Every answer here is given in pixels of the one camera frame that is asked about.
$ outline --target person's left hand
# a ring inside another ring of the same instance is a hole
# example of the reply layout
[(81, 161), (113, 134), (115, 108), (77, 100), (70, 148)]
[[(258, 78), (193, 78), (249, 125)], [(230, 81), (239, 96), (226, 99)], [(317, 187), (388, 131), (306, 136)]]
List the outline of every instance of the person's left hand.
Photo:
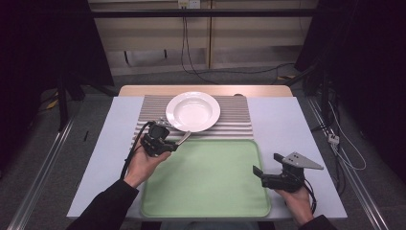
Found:
[(140, 141), (137, 143), (134, 156), (128, 166), (127, 174), (124, 181), (133, 188), (137, 188), (141, 183), (152, 176), (156, 167), (168, 157), (170, 151), (165, 151), (157, 157), (148, 156)]

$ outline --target white cable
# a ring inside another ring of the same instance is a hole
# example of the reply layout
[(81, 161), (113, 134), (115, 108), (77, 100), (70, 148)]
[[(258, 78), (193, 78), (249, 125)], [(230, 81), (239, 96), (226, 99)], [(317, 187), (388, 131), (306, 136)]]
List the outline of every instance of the white cable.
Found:
[(334, 116), (334, 119), (335, 119), (335, 122), (337, 123), (338, 128), (340, 129), (341, 133), (343, 133), (343, 136), (344, 136), (344, 137), (349, 141), (349, 143), (354, 147), (354, 149), (356, 150), (356, 152), (358, 152), (359, 156), (361, 157), (362, 161), (364, 162), (364, 167), (363, 167), (363, 168), (355, 168), (355, 167), (351, 164), (351, 162), (346, 161), (346, 160), (344, 159), (344, 157), (343, 157), (340, 153), (338, 153), (337, 146), (334, 145), (334, 144), (331, 144), (334, 153), (335, 153), (336, 155), (338, 155), (338, 156), (344, 161), (344, 163), (345, 163), (346, 165), (348, 165), (350, 168), (352, 168), (353, 170), (357, 170), (357, 171), (365, 170), (365, 169), (367, 168), (367, 162), (365, 161), (364, 157), (362, 156), (362, 154), (361, 154), (361, 152), (358, 150), (358, 148), (357, 148), (357, 147), (352, 143), (352, 141), (347, 137), (347, 135), (346, 135), (346, 133), (344, 133), (343, 129), (341, 129), (340, 123), (338, 122), (337, 116), (335, 115), (334, 108), (332, 107), (331, 102), (328, 102), (328, 104), (329, 104), (329, 106), (331, 107), (332, 115)]

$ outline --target white plate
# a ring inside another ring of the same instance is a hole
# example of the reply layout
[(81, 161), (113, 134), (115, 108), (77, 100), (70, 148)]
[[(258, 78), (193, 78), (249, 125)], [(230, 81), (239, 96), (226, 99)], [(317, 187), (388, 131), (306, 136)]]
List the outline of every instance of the white plate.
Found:
[(210, 95), (187, 92), (174, 97), (167, 106), (167, 119), (177, 129), (199, 132), (212, 127), (220, 116), (220, 105)]

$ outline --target table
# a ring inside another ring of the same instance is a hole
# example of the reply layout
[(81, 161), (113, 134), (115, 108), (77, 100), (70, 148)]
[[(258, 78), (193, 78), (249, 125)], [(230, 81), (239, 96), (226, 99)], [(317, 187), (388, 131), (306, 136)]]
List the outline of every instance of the table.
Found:
[[(134, 123), (141, 110), (145, 94), (177, 95), (186, 91), (201, 91), (212, 95), (247, 96), (255, 141), (259, 145), (265, 173), (279, 174), (282, 165), (273, 159), (273, 153), (287, 155), (293, 151), (326, 167), (317, 149), (301, 108), (288, 87), (281, 85), (131, 85), (123, 87), (120, 97), (114, 99), (101, 131), (98, 144), (80, 183), (77, 195), (68, 213), (69, 218), (78, 217), (99, 192), (119, 178), (123, 159), (128, 152), (128, 140), (134, 131)], [(120, 156), (112, 156), (116, 151)], [(340, 197), (337, 195), (327, 169), (305, 170), (318, 199), (315, 216), (321, 214), (330, 219), (347, 217)], [(238, 220), (290, 219), (283, 199), (268, 190), (272, 209), (265, 218), (239, 218)], [(140, 213), (141, 193), (127, 213), (129, 219), (146, 220)]]

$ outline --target white table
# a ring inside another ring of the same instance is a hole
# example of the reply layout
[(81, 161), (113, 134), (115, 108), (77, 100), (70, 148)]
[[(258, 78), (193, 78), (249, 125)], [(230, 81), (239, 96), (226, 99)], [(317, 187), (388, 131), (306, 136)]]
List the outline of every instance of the white table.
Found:
[[(117, 97), (111, 105), (95, 146), (86, 172), (73, 200), (68, 218), (78, 217), (91, 200), (120, 177), (124, 159), (128, 155), (134, 127), (144, 97)], [(247, 98), (252, 120), (254, 138), (259, 145), (265, 173), (279, 174), (282, 165), (273, 159), (273, 153), (287, 155), (296, 151), (324, 166), (323, 171), (304, 170), (314, 188), (318, 206), (315, 216), (321, 214), (329, 219), (347, 217), (340, 197), (335, 191), (324, 160), (314, 142), (303, 112), (294, 97), (252, 97)], [(247, 220), (290, 219), (283, 199), (268, 190), (271, 198), (271, 212), (266, 218)], [(146, 220), (140, 213), (140, 193), (129, 208), (129, 219)]]

